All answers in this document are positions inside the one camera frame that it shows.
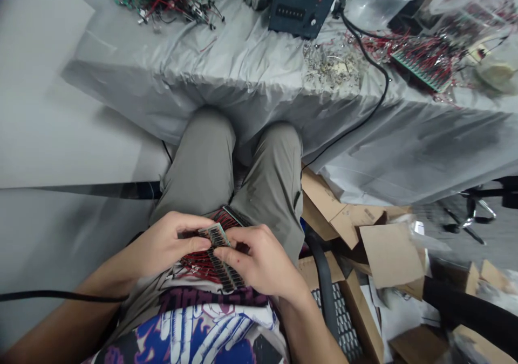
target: person's right hand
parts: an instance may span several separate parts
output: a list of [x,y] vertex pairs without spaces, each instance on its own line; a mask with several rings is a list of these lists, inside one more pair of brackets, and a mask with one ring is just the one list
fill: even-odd
[[225,231],[233,247],[243,242],[248,255],[230,247],[220,247],[214,254],[243,277],[245,283],[265,295],[278,295],[289,302],[309,288],[282,245],[266,225],[234,227]]

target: person's left hand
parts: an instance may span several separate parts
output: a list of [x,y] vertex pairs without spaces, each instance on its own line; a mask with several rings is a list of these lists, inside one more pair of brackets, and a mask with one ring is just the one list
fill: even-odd
[[196,231],[214,221],[196,215],[169,212],[102,267],[116,281],[134,281],[171,268],[186,254],[206,251],[210,240],[179,239],[178,233]]

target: cardboard box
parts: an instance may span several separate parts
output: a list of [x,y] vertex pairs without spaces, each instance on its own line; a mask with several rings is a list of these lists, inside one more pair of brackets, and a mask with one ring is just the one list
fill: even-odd
[[408,226],[364,226],[360,232],[360,245],[353,250],[341,247],[338,252],[355,269],[372,276],[376,288],[395,287],[422,300],[426,252],[413,246]]
[[491,264],[488,260],[482,262],[482,270],[480,271],[480,279],[485,280],[493,287],[507,294],[517,295],[515,288],[498,268]]
[[[331,281],[336,283],[338,281],[345,280],[344,274],[338,266],[333,253],[330,251],[325,252],[325,258],[328,260],[329,269],[331,270]],[[318,288],[318,273],[313,256],[299,259],[298,271],[301,273],[311,291]]]
[[419,326],[388,342],[407,364],[435,364],[449,349],[448,343]]
[[475,263],[471,262],[467,267],[463,267],[448,261],[436,261],[432,258],[431,268],[434,278],[449,282],[460,291],[476,296],[480,273]]
[[475,344],[475,350],[484,356],[490,364],[516,364],[511,356],[464,325],[458,326],[453,333],[469,337]]
[[[331,276],[335,271],[335,278],[338,277],[334,265],[338,266],[336,259],[331,252],[326,253],[326,258],[330,263]],[[313,257],[299,260],[299,271],[303,271],[302,276],[311,290],[318,287],[317,267]],[[351,315],[351,322],[356,329],[358,339],[362,344],[365,357],[362,363],[383,364],[383,340],[379,335],[378,329],[374,322],[374,318],[369,310],[367,300],[365,299],[358,277],[354,271],[351,272],[347,279],[341,274],[341,280],[338,281],[340,291],[344,297],[345,305]]]
[[353,249],[358,243],[357,226],[374,225],[385,209],[380,206],[341,203],[321,176],[302,171],[302,218],[324,240],[341,237]]
[[410,241],[407,224],[375,225],[410,212],[409,207],[341,203],[321,176],[306,168],[302,172],[302,218],[324,240],[341,238],[340,252],[353,266],[372,275],[377,288],[394,287],[421,300],[426,254]]

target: gray tablecloth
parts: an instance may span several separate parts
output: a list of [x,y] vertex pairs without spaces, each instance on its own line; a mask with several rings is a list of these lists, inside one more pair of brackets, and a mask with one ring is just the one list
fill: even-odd
[[[308,163],[337,136],[368,116],[384,87],[373,67],[339,87],[308,76],[306,42],[268,31],[269,11],[241,0],[218,0],[226,23],[217,28],[137,25],[113,3],[97,10],[63,76],[71,84],[157,137],[177,144],[186,121],[204,104],[234,124],[251,146],[268,124],[286,120],[301,132]],[[313,44],[343,39],[328,18]],[[344,52],[356,52],[346,44]],[[315,161],[343,202],[406,205],[437,200],[518,173],[514,98],[489,99],[455,89],[459,106],[434,102],[395,72],[384,104],[367,124]]]

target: hand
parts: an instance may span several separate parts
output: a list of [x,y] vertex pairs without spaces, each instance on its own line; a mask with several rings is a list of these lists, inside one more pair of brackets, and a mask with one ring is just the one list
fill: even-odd
[[243,242],[248,255],[230,247],[219,247],[214,255],[243,277],[245,283],[265,295],[278,295],[289,302],[309,288],[282,245],[266,225],[234,227],[225,231],[232,247]]
[[211,246],[206,238],[179,239],[178,233],[213,224],[214,221],[205,217],[169,212],[137,240],[110,258],[102,268],[119,281],[157,275],[171,268],[186,254],[206,251]]

